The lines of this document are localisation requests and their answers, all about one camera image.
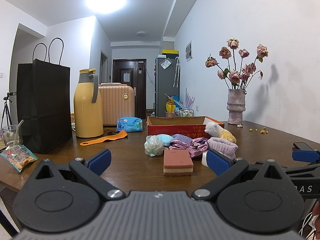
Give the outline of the lavender fluffy headband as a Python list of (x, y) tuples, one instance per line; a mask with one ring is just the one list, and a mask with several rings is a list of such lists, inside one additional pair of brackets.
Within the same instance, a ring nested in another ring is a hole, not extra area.
[(238, 146), (223, 138), (216, 138), (211, 137), (208, 140), (208, 145), (210, 150), (215, 150), (217, 152), (220, 152), (224, 156), (228, 157), (229, 159), (235, 159), (236, 158), (236, 151), (238, 149)]

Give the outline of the pink satin bow scrunchie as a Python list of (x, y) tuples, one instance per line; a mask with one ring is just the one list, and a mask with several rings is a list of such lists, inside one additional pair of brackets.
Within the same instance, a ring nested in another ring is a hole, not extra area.
[(180, 140), (172, 140), (169, 144), (170, 150), (186, 150), (189, 152), (191, 158), (200, 156), (203, 152), (209, 148), (206, 138), (195, 138), (189, 143), (182, 142)]

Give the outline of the white yellow plush toy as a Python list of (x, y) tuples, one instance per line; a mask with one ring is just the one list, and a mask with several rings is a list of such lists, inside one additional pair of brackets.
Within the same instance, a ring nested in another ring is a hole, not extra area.
[(207, 134), (209, 134), (211, 137), (215, 138), (222, 138), (225, 140), (228, 140), (234, 144), (236, 144), (236, 138), (232, 133), (224, 128), (222, 128), (219, 124), (216, 122), (208, 122), (206, 124), (205, 130)]

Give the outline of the pink layered sponge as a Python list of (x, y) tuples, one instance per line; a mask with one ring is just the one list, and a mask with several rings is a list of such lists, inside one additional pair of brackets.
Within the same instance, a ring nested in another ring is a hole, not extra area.
[(187, 150), (165, 150), (163, 174), (165, 176), (189, 176), (194, 168)]

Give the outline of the purple woven cloth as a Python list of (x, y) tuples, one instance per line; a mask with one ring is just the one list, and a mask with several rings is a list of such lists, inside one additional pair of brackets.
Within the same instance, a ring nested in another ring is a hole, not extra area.
[(192, 139), (190, 137), (188, 137), (186, 135), (182, 135), (182, 134), (172, 135), (172, 138), (174, 140), (179, 140), (179, 141), (184, 142), (186, 144), (189, 144), (192, 141)]

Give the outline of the light blue plush puff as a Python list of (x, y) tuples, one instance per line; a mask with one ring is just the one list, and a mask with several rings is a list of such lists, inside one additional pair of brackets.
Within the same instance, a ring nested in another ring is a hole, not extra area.
[(158, 134), (157, 137), (161, 142), (163, 142), (163, 145), (165, 147), (168, 147), (171, 143), (171, 141), (174, 140), (174, 138), (168, 134)]

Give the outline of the iridescent mesh bath pouf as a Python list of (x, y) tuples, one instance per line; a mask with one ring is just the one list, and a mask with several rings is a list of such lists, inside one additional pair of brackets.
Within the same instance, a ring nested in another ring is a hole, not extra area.
[(164, 143), (157, 135), (148, 135), (144, 143), (145, 154), (150, 157), (160, 156), (164, 151)]

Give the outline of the white foam roll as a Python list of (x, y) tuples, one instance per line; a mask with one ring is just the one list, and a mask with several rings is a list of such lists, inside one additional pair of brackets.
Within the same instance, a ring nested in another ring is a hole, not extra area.
[(207, 153), (208, 153), (208, 151), (204, 151), (203, 152), (202, 160), (201, 160), (202, 165), (205, 166), (205, 167), (208, 167), (208, 164), (207, 164)]

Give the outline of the orange plastic shoehorn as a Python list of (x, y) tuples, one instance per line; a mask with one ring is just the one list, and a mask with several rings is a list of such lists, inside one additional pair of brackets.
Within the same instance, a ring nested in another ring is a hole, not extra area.
[(98, 139), (81, 142), (80, 146), (90, 146), (90, 145), (95, 145), (95, 144), (99, 144), (107, 141), (116, 141), (116, 140), (124, 139), (127, 136), (128, 136), (127, 132), (125, 130), (121, 130), (120, 132), (114, 135), (107, 135), (104, 137), (100, 137)]

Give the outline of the red cardboard box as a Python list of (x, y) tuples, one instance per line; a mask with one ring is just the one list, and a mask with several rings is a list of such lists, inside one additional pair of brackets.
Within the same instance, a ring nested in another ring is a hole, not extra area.
[(224, 128), (223, 122), (212, 119), (208, 116), (193, 116), (193, 117), (171, 117), (171, 118), (160, 118), (148, 116), (148, 135), (175, 135), (182, 134), (195, 138), (210, 138), (204, 130), (206, 124), (209, 122), (215, 122)]

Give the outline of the blue wet wipes pack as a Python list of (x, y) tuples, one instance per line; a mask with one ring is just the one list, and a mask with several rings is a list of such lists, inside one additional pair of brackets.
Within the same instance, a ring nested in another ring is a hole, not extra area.
[(143, 130), (143, 122), (136, 117), (123, 117), (117, 120), (117, 132), (141, 132)]

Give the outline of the pink textured vase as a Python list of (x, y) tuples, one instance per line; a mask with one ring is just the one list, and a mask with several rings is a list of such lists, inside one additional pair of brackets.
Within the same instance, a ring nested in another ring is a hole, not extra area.
[(240, 125), (243, 120), (243, 112), (246, 110), (245, 91), (243, 89), (229, 89), (227, 110), (229, 111), (228, 124)]

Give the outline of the yellow thermos jug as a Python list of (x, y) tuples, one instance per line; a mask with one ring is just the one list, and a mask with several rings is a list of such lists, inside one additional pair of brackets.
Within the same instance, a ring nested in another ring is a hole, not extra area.
[(82, 69), (74, 93), (75, 132), (80, 138), (103, 135), (103, 107), (95, 69)]

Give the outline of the pink ribbed suitcase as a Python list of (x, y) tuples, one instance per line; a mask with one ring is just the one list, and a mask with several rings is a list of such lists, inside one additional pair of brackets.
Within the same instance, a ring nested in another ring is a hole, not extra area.
[(102, 83), (98, 88), (104, 126), (116, 126), (118, 119), (135, 116), (135, 93), (132, 87), (121, 83)]

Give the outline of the yellow bucket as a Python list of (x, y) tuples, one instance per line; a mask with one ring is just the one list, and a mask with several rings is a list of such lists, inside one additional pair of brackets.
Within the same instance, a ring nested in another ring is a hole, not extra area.
[(168, 101), (168, 102), (166, 102), (165, 106), (166, 106), (166, 112), (167, 113), (174, 113), (175, 108), (176, 108), (174, 102)]

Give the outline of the snack packet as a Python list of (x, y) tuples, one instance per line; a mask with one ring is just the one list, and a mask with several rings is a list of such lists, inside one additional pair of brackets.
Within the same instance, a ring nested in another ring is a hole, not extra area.
[(37, 156), (24, 145), (9, 145), (1, 152), (1, 156), (18, 172), (21, 172), (29, 163), (37, 161)]

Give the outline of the dried pink roses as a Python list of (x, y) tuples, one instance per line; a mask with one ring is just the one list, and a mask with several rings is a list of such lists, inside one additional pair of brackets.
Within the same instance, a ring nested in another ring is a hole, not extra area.
[(223, 67), (218, 59), (211, 55), (207, 57), (205, 67), (217, 67), (217, 76), (226, 83), (228, 89), (245, 92), (253, 77), (257, 76), (259, 79), (263, 79), (264, 74), (262, 70), (257, 69), (257, 63), (262, 63), (268, 57), (269, 51), (266, 46), (259, 44), (253, 61), (245, 64), (244, 60), (251, 54), (245, 48), (240, 49), (239, 45), (240, 41), (238, 39), (230, 38), (227, 40), (227, 45), (221, 47), (219, 57), (227, 61), (226, 67)]

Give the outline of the glass cup with straw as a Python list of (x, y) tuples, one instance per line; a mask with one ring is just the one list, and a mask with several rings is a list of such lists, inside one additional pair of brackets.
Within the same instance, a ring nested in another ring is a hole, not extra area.
[(10, 125), (1, 128), (2, 139), (5, 146), (21, 145), (23, 144), (22, 125), (24, 120), (21, 120), (17, 125)]

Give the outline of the black paper shopping bag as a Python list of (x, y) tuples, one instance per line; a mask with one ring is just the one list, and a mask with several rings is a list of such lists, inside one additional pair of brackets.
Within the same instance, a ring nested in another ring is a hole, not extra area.
[(51, 63), (50, 47), (44, 60), (18, 64), (17, 118), (23, 143), (33, 153), (46, 154), (72, 137), (70, 72)]

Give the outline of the dark brown entrance door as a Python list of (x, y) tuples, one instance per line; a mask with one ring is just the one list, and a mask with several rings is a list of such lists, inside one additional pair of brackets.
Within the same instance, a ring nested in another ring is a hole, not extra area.
[(113, 60), (112, 81), (130, 86), (134, 93), (135, 117), (146, 118), (146, 59)]

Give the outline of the grey refrigerator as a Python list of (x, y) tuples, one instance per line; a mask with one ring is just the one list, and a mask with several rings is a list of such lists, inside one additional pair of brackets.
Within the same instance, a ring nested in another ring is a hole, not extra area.
[(155, 116), (165, 117), (168, 95), (179, 96), (177, 86), (176, 59), (155, 59)]

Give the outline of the yellow box on refrigerator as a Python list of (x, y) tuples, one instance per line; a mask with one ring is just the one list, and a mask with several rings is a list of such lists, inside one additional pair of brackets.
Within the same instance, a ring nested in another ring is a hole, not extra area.
[(179, 52), (178, 52), (178, 50), (163, 49), (163, 50), (162, 50), (162, 54), (175, 54), (175, 55), (178, 55)]

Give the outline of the wall electrical panel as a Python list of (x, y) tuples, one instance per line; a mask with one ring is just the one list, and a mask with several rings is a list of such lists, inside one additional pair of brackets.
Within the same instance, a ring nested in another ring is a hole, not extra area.
[(190, 61), (193, 58), (193, 44), (192, 41), (190, 41), (185, 48), (185, 58), (186, 61)]

